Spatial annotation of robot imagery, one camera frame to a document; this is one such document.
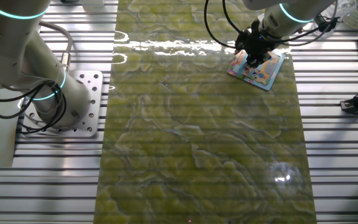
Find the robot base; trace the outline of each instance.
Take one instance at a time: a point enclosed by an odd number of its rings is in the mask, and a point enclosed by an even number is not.
[[[62,139],[75,139],[75,138],[93,138],[98,133],[99,124],[99,110],[101,103],[102,87],[103,87],[103,74],[99,71],[84,71],[74,70],[71,71],[71,76],[81,82],[89,89],[91,95],[91,102],[87,114],[74,124],[70,129],[60,130],[53,127],[40,131],[34,134],[26,134],[27,138],[62,138]],[[27,115],[32,119],[41,120],[33,105],[30,105],[26,110]],[[36,123],[28,117],[24,117],[23,124],[34,128],[42,128],[45,123]]]

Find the green marble surface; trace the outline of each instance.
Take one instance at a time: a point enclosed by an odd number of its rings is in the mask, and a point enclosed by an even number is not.
[[[119,1],[94,223],[316,223],[290,51],[271,91],[230,77],[203,8]],[[227,8],[242,28],[261,13]]]

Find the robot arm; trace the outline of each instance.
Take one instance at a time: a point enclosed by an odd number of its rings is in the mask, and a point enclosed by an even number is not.
[[[299,0],[242,0],[246,8],[250,10],[261,10],[280,3],[295,3]]]
[[[249,9],[265,9],[263,20],[256,19],[250,30],[236,40],[236,48],[248,53],[249,65],[258,67],[270,58],[282,38],[299,31],[335,0],[243,0]]]

